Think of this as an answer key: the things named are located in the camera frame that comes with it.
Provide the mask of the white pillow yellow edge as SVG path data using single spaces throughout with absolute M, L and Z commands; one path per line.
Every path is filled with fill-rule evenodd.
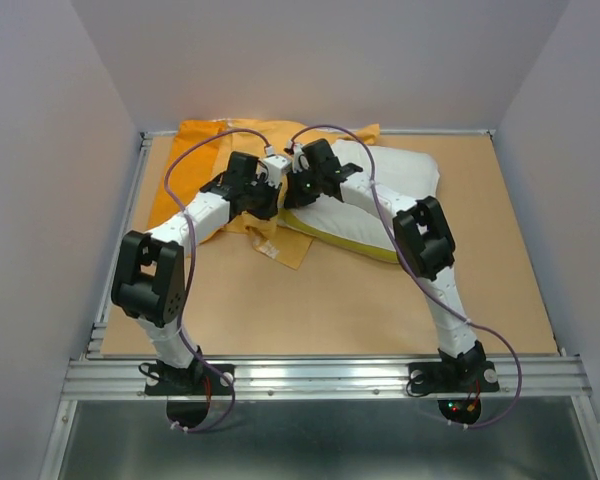
M 342 202 L 325 195 L 313 204 L 285 210 L 282 224 L 338 248 L 375 260 L 398 262 L 389 235 L 392 220 L 418 200 L 436 194 L 440 174 L 428 154 L 338 140 L 332 151 L 343 165 L 362 170 L 344 184 Z

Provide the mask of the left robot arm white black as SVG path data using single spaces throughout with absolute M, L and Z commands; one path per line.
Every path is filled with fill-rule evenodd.
M 189 204 L 181 204 L 178 213 L 147 232 L 131 230 L 121 240 L 111 301 L 138 323 L 154 347 L 156 362 L 141 369 L 151 390 L 193 394 L 207 384 L 199 346 L 183 338 L 185 268 L 193 263 L 196 247 L 238 215 L 276 215 L 291 162 L 271 148 L 265 153 L 263 158 L 231 153 L 226 170 Z

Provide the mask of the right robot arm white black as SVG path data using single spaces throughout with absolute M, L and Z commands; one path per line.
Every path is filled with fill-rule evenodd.
M 454 275 L 455 240 L 439 201 L 414 199 L 376 180 L 375 161 L 368 169 L 343 163 L 325 139 L 307 144 L 290 140 L 292 158 L 287 207 L 305 207 L 322 196 L 360 209 L 380 220 L 399 263 L 425 295 L 436 329 L 440 361 L 414 370 L 416 392 L 480 389 L 491 368 L 484 347 L 466 317 Z

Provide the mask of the orange patterned pillowcase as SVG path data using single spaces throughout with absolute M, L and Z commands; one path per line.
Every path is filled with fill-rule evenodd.
M 180 124 L 171 144 L 164 170 L 195 144 L 231 128 L 247 128 L 262 133 L 281 151 L 286 142 L 305 126 L 288 120 L 230 119 L 220 121 L 186 120 Z M 261 154 L 263 143 L 255 135 L 237 133 L 200 147 L 179 163 L 170 177 L 171 189 L 184 203 L 193 200 L 198 190 L 215 175 L 226 169 L 228 156 L 234 151 Z M 157 227 L 179 211 L 159 180 L 146 227 Z M 294 270 L 298 269 L 309 251 L 313 238 L 280 224 L 291 214 L 282 210 L 278 217 L 261 221 L 243 213 L 224 228 L 231 233 L 245 234 L 254 250 Z

